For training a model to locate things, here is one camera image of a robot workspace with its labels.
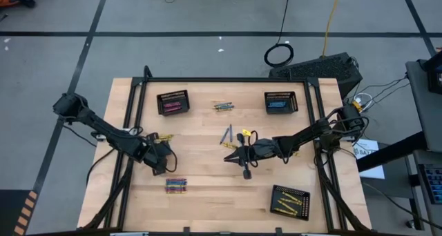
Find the black orange-striped floor mat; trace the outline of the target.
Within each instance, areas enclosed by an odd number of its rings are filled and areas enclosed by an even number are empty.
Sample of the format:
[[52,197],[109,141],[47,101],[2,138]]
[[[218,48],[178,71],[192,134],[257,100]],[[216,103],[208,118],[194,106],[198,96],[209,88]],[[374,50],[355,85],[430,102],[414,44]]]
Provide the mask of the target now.
[[39,194],[34,190],[0,190],[0,236],[24,236]]

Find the white printed paper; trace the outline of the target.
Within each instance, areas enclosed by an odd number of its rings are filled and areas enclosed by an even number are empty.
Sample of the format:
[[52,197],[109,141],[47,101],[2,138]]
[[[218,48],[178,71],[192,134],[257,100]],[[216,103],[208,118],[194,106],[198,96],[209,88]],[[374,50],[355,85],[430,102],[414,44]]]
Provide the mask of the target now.
[[[366,157],[379,150],[378,142],[368,139],[359,139],[353,144],[353,151],[357,159]],[[384,179],[385,174],[382,166],[377,166],[363,172],[359,172],[360,177],[371,179]]]

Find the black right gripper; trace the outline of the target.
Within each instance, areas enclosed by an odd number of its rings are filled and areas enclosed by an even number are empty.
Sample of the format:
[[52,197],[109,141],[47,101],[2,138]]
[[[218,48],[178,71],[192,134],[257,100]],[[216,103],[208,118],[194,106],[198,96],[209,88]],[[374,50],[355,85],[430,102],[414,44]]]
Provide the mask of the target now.
[[240,142],[240,147],[235,149],[233,153],[227,155],[224,159],[228,159],[229,163],[238,164],[244,168],[243,177],[244,179],[251,179],[252,174],[249,166],[257,168],[259,161],[264,159],[269,159],[276,156],[277,145],[275,141],[270,139],[258,139],[251,144],[250,138],[248,138],[247,143],[245,142],[245,137],[243,134],[237,134],[237,139]]

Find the black computer case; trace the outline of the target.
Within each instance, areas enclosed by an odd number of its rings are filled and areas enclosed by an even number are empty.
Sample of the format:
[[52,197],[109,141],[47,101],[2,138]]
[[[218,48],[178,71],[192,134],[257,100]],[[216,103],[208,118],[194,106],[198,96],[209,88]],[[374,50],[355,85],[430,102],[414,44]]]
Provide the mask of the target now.
[[269,77],[302,79],[317,77],[336,79],[341,98],[345,98],[362,80],[358,69],[358,62],[346,52],[336,55],[319,57],[270,70]]

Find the dark side desk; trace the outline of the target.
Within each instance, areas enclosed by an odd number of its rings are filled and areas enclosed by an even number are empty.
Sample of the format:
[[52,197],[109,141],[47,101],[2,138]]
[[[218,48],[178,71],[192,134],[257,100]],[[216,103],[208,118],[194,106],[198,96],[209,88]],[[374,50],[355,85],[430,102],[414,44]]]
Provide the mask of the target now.
[[415,106],[419,115],[421,131],[386,146],[357,161],[359,171],[386,164],[390,161],[413,155],[417,174],[409,176],[411,186],[422,189],[428,217],[439,220],[430,226],[434,236],[442,236],[442,205],[432,204],[428,197],[419,164],[442,165],[442,95],[430,92],[424,63],[427,60],[406,63]]

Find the black monitor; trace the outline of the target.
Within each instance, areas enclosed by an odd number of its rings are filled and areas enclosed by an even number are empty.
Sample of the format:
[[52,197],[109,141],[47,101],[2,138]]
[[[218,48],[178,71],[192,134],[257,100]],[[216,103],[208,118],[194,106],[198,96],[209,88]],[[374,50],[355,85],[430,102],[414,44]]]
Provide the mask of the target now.
[[442,95],[442,51],[424,63],[430,92]]

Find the black keyboard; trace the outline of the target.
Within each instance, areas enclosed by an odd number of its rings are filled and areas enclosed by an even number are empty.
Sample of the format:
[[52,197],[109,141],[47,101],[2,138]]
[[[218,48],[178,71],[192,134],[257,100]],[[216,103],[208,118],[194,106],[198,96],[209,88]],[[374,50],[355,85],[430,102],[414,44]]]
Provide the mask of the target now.
[[419,164],[419,172],[431,203],[442,205],[442,165]]

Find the black slotted plastic basket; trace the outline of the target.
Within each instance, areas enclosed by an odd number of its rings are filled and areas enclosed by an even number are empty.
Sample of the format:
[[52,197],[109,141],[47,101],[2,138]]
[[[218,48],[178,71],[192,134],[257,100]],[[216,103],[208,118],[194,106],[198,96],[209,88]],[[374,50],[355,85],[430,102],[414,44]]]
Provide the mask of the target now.
[[[180,102],[182,104],[182,106],[180,106],[182,109],[174,112],[164,112],[164,110],[167,108],[164,108],[163,105],[173,102]],[[158,114],[162,116],[170,116],[188,112],[190,109],[190,101],[187,90],[179,90],[157,95],[157,109]]]
[[[294,208],[295,210],[298,211],[298,214],[295,217],[290,216],[290,215],[286,215],[284,213],[278,213],[274,210],[275,208],[280,208],[280,209],[289,211],[284,206],[282,206],[278,203],[278,200],[280,198],[290,199],[289,197],[284,196],[283,192],[289,193],[290,195],[293,195],[294,197],[296,197],[302,201],[301,206],[296,205],[296,204],[286,203],[287,205],[291,206],[292,208]],[[279,186],[279,185],[273,186],[272,194],[271,194],[271,203],[270,203],[270,212],[271,213],[275,213],[277,215],[282,215],[282,216],[290,217],[290,218],[294,218],[294,219],[308,221],[309,220],[309,208],[310,208],[310,193],[308,193],[306,191],[302,191],[302,190],[297,190],[294,188]]]
[[[270,109],[269,103],[285,101],[287,106],[282,109]],[[294,91],[266,92],[265,108],[268,115],[292,114],[298,112],[298,103]]]

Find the black aluminium table frame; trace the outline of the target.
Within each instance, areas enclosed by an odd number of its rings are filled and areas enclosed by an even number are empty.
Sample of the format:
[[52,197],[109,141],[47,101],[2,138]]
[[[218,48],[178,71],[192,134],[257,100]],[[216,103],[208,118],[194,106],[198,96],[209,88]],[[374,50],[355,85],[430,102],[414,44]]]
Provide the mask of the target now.
[[[139,125],[149,134],[173,135],[168,177],[187,179],[186,194],[166,194],[166,175],[153,176],[144,164],[133,164],[129,186],[115,202],[106,226],[150,233],[326,233],[348,229],[350,222],[321,186],[315,148],[301,147],[288,164],[280,159],[260,162],[246,180],[241,167],[226,163],[230,153],[220,145],[224,130],[255,130],[260,137],[292,135],[314,119],[340,105],[333,79],[321,79],[313,86],[305,81],[239,78],[153,77],[141,88],[138,78],[113,80],[104,119],[116,127]],[[157,95],[187,90],[188,112],[158,114]],[[268,115],[265,93],[294,91],[298,112]],[[230,111],[216,112],[214,105],[232,102]],[[309,220],[270,212],[274,185],[310,193]]]

